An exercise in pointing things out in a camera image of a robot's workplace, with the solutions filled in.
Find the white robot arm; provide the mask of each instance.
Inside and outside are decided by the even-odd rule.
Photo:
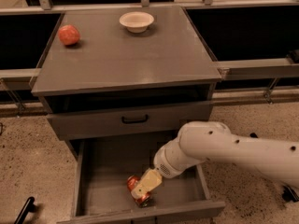
[[[158,150],[155,168],[144,173],[131,194],[138,199],[159,186],[163,177],[175,177],[204,161],[233,163],[299,190],[299,143],[242,137],[231,134],[223,123],[194,121]]]

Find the red can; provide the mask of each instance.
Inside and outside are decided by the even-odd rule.
[[[140,178],[138,176],[135,176],[135,175],[131,175],[128,178],[128,180],[127,180],[127,188],[129,189],[130,192],[134,189],[134,187],[137,185],[137,183],[138,183],[139,180],[140,180]],[[133,199],[135,200],[135,203],[139,207],[148,206],[150,204],[150,192],[147,192],[146,194],[144,194],[139,199],[135,199],[134,197],[133,197]]]

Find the gray tabletop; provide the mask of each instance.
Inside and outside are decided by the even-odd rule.
[[[155,22],[142,34],[119,23],[122,14],[145,11]],[[67,11],[62,25],[75,25],[80,42],[58,39],[33,87],[34,95],[121,91],[216,82],[221,79],[181,7]]]

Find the bowl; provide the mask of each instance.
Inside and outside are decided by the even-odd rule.
[[[153,17],[146,12],[129,12],[120,17],[121,25],[125,26],[131,33],[143,33],[153,23]]]

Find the black handle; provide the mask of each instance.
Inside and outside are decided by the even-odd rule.
[[[121,117],[121,121],[124,124],[132,124],[132,123],[145,123],[146,121],[148,121],[149,116],[145,115],[144,118],[142,119],[128,119],[126,117]]]
[[[29,212],[34,212],[34,210],[35,210],[34,202],[35,202],[34,197],[30,197],[30,198],[27,199],[24,207],[20,211],[20,213],[19,213],[19,215],[18,215],[18,217],[17,217],[14,224],[22,224],[23,221],[26,219],[27,214]]]

